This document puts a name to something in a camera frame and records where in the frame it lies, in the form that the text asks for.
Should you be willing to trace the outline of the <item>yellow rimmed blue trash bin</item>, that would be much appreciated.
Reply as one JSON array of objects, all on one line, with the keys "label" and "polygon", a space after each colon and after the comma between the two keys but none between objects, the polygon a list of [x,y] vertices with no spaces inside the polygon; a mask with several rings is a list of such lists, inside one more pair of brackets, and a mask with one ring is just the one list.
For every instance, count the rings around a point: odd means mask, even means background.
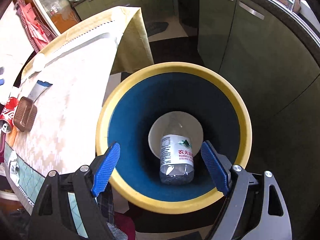
[{"label": "yellow rimmed blue trash bin", "polygon": [[119,144],[110,182],[129,202],[182,214],[222,197],[200,154],[204,141],[246,166],[252,126],[245,103],[216,72],[169,62],[139,70],[111,93],[99,116],[96,152]]}]

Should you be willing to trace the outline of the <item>red checkered apron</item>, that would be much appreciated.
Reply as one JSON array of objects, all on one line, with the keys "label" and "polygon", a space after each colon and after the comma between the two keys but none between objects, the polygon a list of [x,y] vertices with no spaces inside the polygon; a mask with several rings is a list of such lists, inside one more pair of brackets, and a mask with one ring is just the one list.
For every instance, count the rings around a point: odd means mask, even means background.
[{"label": "red checkered apron", "polygon": [[30,3],[26,4],[24,0],[17,0],[15,6],[27,38],[35,53],[38,53],[55,39],[56,35],[42,22]]}]

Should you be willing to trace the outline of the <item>clear plastic water bottle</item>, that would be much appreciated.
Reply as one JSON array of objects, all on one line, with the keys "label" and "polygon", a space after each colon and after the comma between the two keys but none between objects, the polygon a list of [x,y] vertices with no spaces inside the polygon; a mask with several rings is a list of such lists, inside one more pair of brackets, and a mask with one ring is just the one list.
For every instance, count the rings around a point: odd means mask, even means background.
[{"label": "clear plastic water bottle", "polygon": [[194,178],[191,139],[173,114],[161,138],[160,148],[159,177],[161,182],[167,185],[190,183]]}]

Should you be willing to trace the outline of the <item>red cola can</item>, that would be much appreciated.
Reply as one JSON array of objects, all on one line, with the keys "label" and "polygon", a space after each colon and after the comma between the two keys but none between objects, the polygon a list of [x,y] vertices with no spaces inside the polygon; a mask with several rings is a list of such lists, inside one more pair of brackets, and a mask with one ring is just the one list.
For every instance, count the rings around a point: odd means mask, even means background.
[{"label": "red cola can", "polygon": [[14,126],[13,124],[14,115],[15,115],[18,103],[19,103],[19,100],[17,98],[10,97],[1,112],[0,127],[1,127],[1,131],[5,134],[8,134],[12,131],[12,128]]}]

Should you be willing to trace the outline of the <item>red paper bucket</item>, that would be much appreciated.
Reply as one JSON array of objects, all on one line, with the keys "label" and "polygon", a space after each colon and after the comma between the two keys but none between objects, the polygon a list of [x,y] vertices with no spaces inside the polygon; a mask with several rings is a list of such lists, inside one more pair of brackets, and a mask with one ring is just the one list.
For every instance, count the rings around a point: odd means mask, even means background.
[{"label": "red paper bucket", "polygon": [[195,157],[203,142],[203,129],[200,122],[192,115],[181,112],[173,111],[160,116],[151,126],[148,135],[148,143],[151,152],[159,159],[160,158],[160,142],[164,135],[165,130],[169,126],[170,116],[173,114],[184,127],[186,135],[191,139],[193,148],[193,156]]}]

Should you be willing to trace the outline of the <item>crumpled white paper scrap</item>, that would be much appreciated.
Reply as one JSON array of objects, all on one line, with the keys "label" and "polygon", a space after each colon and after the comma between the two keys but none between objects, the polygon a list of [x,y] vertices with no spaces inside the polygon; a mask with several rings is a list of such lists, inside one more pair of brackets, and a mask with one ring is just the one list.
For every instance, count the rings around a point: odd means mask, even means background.
[{"label": "crumpled white paper scrap", "polygon": [[18,164],[18,156],[15,151],[12,151],[9,157],[9,176],[13,181],[16,187],[19,187],[19,164]]}]

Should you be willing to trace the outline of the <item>grey blue snack wrapper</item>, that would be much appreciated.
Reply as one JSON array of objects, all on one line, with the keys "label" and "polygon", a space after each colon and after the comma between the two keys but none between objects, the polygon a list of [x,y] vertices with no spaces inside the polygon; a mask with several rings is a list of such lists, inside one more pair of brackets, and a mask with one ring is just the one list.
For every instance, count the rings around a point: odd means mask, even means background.
[{"label": "grey blue snack wrapper", "polygon": [[27,98],[32,102],[35,102],[39,98],[39,96],[50,87],[52,87],[51,83],[47,81],[37,80]]}]

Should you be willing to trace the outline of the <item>brown plastic tray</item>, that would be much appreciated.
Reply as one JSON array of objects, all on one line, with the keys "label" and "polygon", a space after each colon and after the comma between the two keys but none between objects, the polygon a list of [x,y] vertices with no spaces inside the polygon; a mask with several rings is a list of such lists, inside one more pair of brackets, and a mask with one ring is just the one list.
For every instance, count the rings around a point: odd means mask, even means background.
[{"label": "brown plastic tray", "polygon": [[33,101],[21,97],[14,115],[13,123],[21,132],[30,132],[37,114],[37,107]]}]

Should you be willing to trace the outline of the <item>patterned tablecloth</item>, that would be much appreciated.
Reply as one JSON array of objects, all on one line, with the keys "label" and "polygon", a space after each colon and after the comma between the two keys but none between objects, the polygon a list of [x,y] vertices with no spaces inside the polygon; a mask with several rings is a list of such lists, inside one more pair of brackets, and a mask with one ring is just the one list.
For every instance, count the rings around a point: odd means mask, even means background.
[{"label": "patterned tablecloth", "polygon": [[[52,87],[34,102],[30,132],[1,132],[1,162],[9,184],[27,202],[27,239],[114,239],[91,193],[95,135],[111,74],[153,64],[139,7],[98,13],[44,47],[22,73],[11,97],[26,97],[37,80]],[[18,156],[19,187],[9,176]]]}]

